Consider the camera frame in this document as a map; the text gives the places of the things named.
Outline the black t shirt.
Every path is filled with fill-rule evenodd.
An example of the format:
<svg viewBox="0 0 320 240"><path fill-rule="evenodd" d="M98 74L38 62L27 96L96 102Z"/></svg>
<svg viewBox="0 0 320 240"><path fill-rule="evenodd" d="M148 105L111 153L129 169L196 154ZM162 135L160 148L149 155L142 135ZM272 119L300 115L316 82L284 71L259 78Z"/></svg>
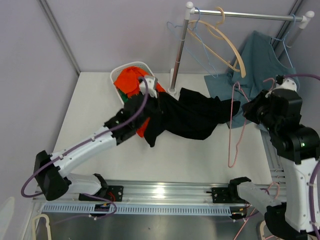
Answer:
<svg viewBox="0 0 320 240"><path fill-rule="evenodd" d="M229 122L241 105L237 100L206 97L186 88L180 90L179 99L160 92L155 103L155 113L142 127L150 147L155 146L157 137L164 131L186 139L205 140L217 125Z"/></svg>

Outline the green t shirt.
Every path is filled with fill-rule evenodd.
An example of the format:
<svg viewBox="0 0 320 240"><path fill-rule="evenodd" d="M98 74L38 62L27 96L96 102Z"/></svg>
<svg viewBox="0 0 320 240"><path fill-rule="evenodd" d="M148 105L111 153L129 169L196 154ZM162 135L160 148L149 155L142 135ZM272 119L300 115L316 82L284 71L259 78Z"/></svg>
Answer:
<svg viewBox="0 0 320 240"><path fill-rule="evenodd" d="M118 89L118 93L119 93L123 103L126 103L129 100L128 96L124 92L122 92L120 89Z"/></svg>

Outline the orange t shirt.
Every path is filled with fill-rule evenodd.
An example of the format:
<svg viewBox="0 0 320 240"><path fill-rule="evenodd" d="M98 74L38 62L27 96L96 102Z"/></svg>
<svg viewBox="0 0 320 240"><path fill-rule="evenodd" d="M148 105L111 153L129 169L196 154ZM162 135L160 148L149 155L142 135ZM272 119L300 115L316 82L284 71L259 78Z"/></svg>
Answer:
<svg viewBox="0 0 320 240"><path fill-rule="evenodd" d="M143 117L142 111L147 101L147 97L150 95L148 93L142 94L140 92L139 77L145 77L147 75L149 74L145 70L136 66L131 66L125 68L114 82L114 85L116 86L117 90L121 90L128 96L128 101L124 103L124 109L126 111L130 111L133 114L135 114L139 109L142 109L141 113L132 121L132 123L138 127L136 130L138 136L145 139L147 138L147 134L149 133L150 127L152 126L152 118ZM156 90L158 97L160 96L160 93L165 92L165 90L158 83L158 81L156 85Z"/></svg>

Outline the light blue wire hanger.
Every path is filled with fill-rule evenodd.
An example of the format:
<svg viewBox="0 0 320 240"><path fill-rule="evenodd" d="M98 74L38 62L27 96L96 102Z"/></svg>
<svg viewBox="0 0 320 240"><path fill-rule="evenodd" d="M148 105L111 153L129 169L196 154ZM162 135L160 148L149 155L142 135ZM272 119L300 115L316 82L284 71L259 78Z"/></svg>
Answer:
<svg viewBox="0 0 320 240"><path fill-rule="evenodd" d="M185 23L185 19L183 20L182 25L174 25L172 22L167 21L166 27L167 29L174 35L174 37L180 41L180 47L178 48L178 60L176 61L178 63L178 67L180 66L181 58L183 50L187 51L190 56L211 76L216 78L219 74L215 68L215 66L211 63L211 58L209 54L209 50L206 48L201 36L198 34L198 24L200 23L202 14L198 13L198 18L195 20L195 23L191 23L191 20L188 19L187 23ZM191 45L185 45L186 36L189 34L192 37L192 34L195 34L195 39L192 40L192 43L195 43L196 40L200 40L199 47L194 49L189 49ZM200 50L201 54L205 54L206 56L206 64L201 62L198 59L199 54L196 53L196 50Z"/></svg>

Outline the beige wooden hanger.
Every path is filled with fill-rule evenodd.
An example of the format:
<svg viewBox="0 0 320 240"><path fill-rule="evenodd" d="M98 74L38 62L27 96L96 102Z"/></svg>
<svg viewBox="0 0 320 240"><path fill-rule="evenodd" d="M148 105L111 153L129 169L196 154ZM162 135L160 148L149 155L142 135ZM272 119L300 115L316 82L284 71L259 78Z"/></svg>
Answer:
<svg viewBox="0 0 320 240"><path fill-rule="evenodd" d="M212 25L207 21L201 20L201 17L199 16L197 20L189 21L189 23L187 24L187 32L202 45L204 52L206 54L210 53L211 55L215 56L218 60L220 60L223 64L225 64L230 70L236 73L239 73L240 77L244 78L247 76L247 71L246 71L245 63L241 57L241 54L239 53L236 46L232 43L232 41L219 29L219 26L223 25L225 22L225 19L226 19L225 11L221 7L216 7L215 10L217 10L221 14L220 21L217 21L214 25ZM207 44L204 43L204 41L201 39L200 35L197 32L198 25L205 26L206 31L214 39L222 41L229 46L229 48L232 50L235 56L235 61L233 64L231 64L230 61L227 61L224 58L222 58L218 53L216 53L212 48L210 48Z"/></svg>

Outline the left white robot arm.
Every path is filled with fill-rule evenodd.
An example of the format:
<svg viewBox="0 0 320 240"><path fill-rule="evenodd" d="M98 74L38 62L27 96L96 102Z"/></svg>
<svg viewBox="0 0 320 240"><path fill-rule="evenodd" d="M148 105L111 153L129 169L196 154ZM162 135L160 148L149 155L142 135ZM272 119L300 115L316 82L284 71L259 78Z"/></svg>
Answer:
<svg viewBox="0 0 320 240"><path fill-rule="evenodd" d="M57 200L73 190L78 181L81 195L90 194L97 201L105 199L108 184L100 174L80 175L73 180L71 172L93 156L133 137L146 120L159 111L158 97L136 95L115 116L81 142L51 154L45 150L39 152L35 157L33 173L42 195L47 201Z"/></svg>

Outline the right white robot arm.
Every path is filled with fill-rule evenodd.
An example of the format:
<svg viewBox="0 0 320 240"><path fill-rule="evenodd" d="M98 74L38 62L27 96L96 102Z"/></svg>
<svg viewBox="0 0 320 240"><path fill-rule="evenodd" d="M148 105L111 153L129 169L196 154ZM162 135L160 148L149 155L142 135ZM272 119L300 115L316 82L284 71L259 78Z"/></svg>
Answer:
<svg viewBox="0 0 320 240"><path fill-rule="evenodd" d="M263 90L243 105L244 117L263 125L280 158L285 175L286 201L273 199L249 178L232 179L227 196L245 200L263 216L269 231L283 240L306 240L320 236L317 173L320 169L320 137L302 125L303 100L294 90Z"/></svg>

